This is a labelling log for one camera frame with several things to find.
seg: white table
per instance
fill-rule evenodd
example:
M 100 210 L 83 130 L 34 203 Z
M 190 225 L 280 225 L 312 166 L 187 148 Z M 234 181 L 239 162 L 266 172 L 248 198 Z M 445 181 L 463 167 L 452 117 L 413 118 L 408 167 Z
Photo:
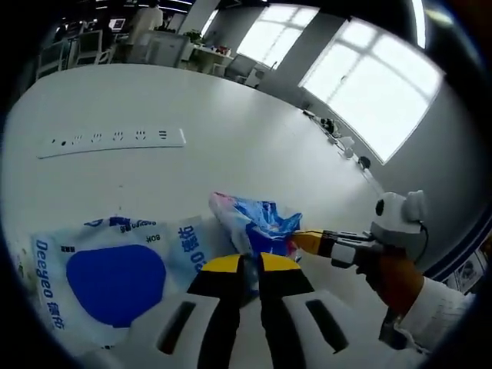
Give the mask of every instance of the white table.
M 40 141 L 52 132 L 139 122 L 183 128 L 187 144 L 36 158 Z M 278 201 L 301 211 L 309 227 L 346 231 L 366 229 L 377 200 L 357 165 L 344 160 L 300 110 L 243 85 L 181 69 L 91 65 L 49 75 L 13 108 L 4 138 L 2 219 L 12 253 L 21 258 L 34 231 L 113 214 L 211 218 L 213 191 Z M 328 287 L 382 319 L 382 305 L 352 270 L 335 270 L 327 259 L 314 257 L 302 265 L 315 287 Z M 258 304 L 242 314 L 233 353 L 237 364 L 231 367 L 249 366 L 241 358 L 251 353 L 258 360 L 269 357 Z

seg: plastic bag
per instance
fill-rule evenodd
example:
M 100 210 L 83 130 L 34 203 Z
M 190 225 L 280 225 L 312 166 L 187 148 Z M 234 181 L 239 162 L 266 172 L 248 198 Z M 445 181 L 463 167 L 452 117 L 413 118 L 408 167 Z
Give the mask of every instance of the plastic bag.
M 44 318 L 99 346 L 167 295 L 186 291 L 215 255 L 201 218 L 173 223 L 113 217 L 32 236 Z
M 283 218 L 272 201 L 248 200 L 218 192 L 211 194 L 208 204 L 230 234 L 238 253 L 258 256 L 267 252 L 298 259 L 297 248 L 288 236 L 300 228 L 301 213 L 290 211 L 290 216 Z

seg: power strip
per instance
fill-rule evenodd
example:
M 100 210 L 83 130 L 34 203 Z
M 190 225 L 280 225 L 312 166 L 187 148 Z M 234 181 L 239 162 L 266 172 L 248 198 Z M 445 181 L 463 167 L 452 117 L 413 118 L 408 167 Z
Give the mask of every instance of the power strip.
M 180 128 L 126 128 L 67 133 L 47 138 L 42 143 L 38 158 L 125 148 L 182 148 L 185 144 L 185 135 Z

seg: computer monitor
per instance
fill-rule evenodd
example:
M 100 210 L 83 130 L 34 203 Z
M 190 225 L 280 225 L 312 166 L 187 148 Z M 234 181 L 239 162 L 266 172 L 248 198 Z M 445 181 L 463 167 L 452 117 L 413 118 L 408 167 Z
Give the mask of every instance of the computer monitor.
M 124 18 L 112 19 L 109 21 L 109 28 L 113 30 L 113 32 L 120 32 L 125 24 Z

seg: window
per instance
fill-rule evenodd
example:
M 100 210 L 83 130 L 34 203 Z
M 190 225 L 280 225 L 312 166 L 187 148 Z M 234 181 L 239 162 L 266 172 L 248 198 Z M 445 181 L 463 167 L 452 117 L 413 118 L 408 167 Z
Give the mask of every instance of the window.
M 325 102 L 385 164 L 425 116 L 442 78 L 416 49 L 353 20 L 299 85 Z
M 203 29 L 201 30 L 201 36 L 205 36 L 205 33 L 207 33 L 208 28 L 211 26 L 212 22 L 214 21 L 215 17 L 217 16 L 218 10 L 214 10 L 212 14 L 210 14 L 210 17 L 208 17 L 207 22 L 203 26 Z
M 317 11 L 294 5 L 270 5 L 249 29 L 238 53 L 278 67 Z

